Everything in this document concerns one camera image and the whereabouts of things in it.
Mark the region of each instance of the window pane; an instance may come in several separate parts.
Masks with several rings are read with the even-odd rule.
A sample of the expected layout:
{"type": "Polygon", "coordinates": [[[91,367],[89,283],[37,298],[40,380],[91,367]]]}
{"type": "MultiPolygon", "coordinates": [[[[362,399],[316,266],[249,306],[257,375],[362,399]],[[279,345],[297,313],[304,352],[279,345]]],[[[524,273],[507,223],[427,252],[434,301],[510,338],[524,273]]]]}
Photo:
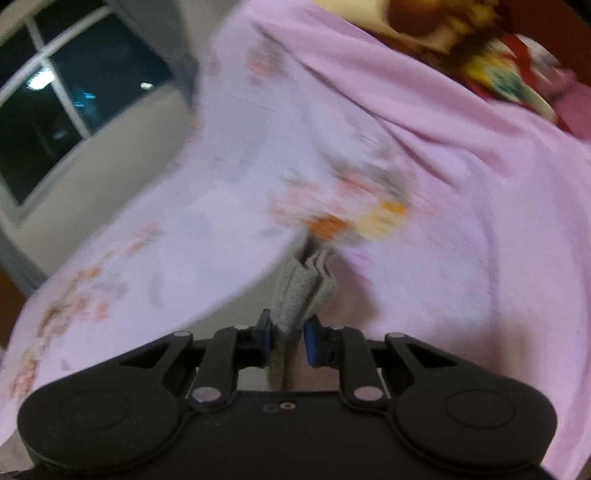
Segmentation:
{"type": "Polygon", "coordinates": [[[45,43],[103,6],[101,0],[57,0],[35,16],[45,43]]]}
{"type": "Polygon", "coordinates": [[[38,70],[0,107],[0,174],[19,205],[80,141],[52,79],[38,70]]]}
{"type": "Polygon", "coordinates": [[[113,15],[51,59],[92,131],[170,78],[162,59],[113,15]]]}
{"type": "Polygon", "coordinates": [[[26,28],[18,30],[0,46],[0,86],[35,54],[35,46],[26,28]]]}

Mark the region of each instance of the bright light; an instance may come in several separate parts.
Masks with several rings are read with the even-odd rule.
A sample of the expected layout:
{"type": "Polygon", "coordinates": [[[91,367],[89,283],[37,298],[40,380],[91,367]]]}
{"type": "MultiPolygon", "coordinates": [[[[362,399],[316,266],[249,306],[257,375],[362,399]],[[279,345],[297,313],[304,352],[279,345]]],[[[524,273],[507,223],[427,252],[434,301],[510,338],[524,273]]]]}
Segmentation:
{"type": "Polygon", "coordinates": [[[56,78],[53,76],[51,70],[42,69],[35,72],[33,76],[27,80],[27,87],[31,90],[43,90],[55,79],[56,78]]]}

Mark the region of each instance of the window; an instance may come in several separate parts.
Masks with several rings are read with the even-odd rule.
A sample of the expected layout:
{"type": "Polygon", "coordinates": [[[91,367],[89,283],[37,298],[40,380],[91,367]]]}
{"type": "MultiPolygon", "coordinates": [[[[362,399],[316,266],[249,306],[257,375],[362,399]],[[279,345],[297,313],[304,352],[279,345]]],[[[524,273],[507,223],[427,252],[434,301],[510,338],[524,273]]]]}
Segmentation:
{"type": "Polygon", "coordinates": [[[57,0],[0,45],[0,177],[22,206],[76,144],[170,80],[100,0],[57,0]]]}

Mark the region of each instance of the wooden floor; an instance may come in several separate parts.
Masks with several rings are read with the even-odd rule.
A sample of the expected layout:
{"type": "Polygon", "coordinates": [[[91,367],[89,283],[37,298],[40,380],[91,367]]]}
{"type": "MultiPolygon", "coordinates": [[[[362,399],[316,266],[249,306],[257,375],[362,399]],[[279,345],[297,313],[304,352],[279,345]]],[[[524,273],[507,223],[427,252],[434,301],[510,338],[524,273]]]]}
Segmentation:
{"type": "Polygon", "coordinates": [[[0,268],[0,345],[6,347],[25,297],[0,268]]]}

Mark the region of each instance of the screw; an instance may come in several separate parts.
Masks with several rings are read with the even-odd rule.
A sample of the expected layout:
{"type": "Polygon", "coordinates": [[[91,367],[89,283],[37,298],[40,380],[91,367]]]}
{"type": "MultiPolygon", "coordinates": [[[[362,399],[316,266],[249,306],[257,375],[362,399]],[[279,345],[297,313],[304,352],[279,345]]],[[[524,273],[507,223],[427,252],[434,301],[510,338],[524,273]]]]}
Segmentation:
{"type": "Polygon", "coordinates": [[[361,401],[378,401],[384,396],[384,391],[381,388],[367,385],[365,387],[359,387],[353,392],[353,395],[357,400],[361,401]]]}
{"type": "Polygon", "coordinates": [[[191,395],[199,403],[210,403],[221,398],[222,392],[215,387],[199,387],[193,390],[191,395]]]}
{"type": "Polygon", "coordinates": [[[292,401],[284,401],[279,404],[279,407],[282,410],[293,410],[294,408],[297,407],[297,405],[295,403],[293,403],[292,401]]]}

